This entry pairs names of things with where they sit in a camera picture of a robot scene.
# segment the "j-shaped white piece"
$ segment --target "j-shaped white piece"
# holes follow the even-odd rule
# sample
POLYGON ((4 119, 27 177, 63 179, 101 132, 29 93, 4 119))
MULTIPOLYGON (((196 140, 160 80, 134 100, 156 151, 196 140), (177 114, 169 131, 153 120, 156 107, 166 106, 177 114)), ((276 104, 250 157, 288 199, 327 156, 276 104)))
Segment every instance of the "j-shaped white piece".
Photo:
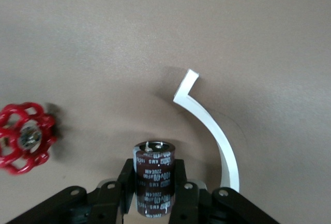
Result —
POLYGON ((220 186, 229 187, 239 192, 239 171, 237 161, 228 139, 207 110, 189 96, 189 92, 198 77, 198 73, 189 69, 182 80, 173 101, 191 112, 212 133, 217 142, 221 156, 222 178, 220 186))

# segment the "valve handwheel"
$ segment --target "valve handwheel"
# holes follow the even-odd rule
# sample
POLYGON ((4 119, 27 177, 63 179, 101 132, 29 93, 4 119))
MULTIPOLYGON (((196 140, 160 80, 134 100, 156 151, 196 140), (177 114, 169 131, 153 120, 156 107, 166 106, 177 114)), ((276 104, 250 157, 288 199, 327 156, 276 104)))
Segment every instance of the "valve handwheel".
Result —
POLYGON ((33 167, 45 163, 49 158, 48 149, 56 141, 52 133, 54 118, 44 113, 41 105, 34 102, 9 104, 0 112, 0 169, 18 175, 29 172, 33 167), (9 123, 11 116, 18 116, 15 123, 9 123), (11 149, 5 154, 4 149, 11 149), (18 168, 13 163, 25 160, 18 168))

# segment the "screw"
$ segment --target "screw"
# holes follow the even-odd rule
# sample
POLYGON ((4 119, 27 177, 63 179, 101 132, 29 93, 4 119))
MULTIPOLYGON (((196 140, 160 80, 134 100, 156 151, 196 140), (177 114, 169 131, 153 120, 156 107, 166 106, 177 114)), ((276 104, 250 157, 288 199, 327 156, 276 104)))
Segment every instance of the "screw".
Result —
POLYGON ((186 188, 186 189, 192 189, 193 188, 193 185, 190 184, 190 183, 187 183, 187 184, 184 185, 184 188, 186 188))
POLYGON ((224 189, 221 189, 218 193, 221 197, 227 197, 229 195, 229 193, 224 189))

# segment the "white curved strip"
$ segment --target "white curved strip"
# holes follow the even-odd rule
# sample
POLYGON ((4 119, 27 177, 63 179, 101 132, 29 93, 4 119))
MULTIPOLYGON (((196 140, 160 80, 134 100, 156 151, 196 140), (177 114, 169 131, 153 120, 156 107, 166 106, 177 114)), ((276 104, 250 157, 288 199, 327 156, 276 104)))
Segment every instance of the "white curved strip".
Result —
POLYGON ((221 187, 230 187, 239 192, 239 171, 237 161, 228 139, 222 129, 217 125, 216 121, 203 108, 203 106, 188 95, 198 77, 198 73, 189 69, 182 80, 173 101, 191 112, 212 133, 217 142, 221 156, 221 187))

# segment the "beige tabletop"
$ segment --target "beige tabletop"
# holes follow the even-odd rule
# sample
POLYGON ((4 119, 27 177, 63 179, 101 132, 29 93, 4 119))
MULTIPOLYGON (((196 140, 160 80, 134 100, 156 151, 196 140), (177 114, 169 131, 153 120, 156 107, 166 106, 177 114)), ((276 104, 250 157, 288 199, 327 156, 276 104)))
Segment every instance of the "beige tabletop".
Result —
POLYGON ((189 178, 218 187, 213 136, 172 102, 189 68, 241 194, 283 224, 330 223, 330 45, 331 0, 0 0, 0 108, 38 102, 63 136, 44 165, 0 171, 0 223, 117 177, 149 139, 172 142, 189 178))

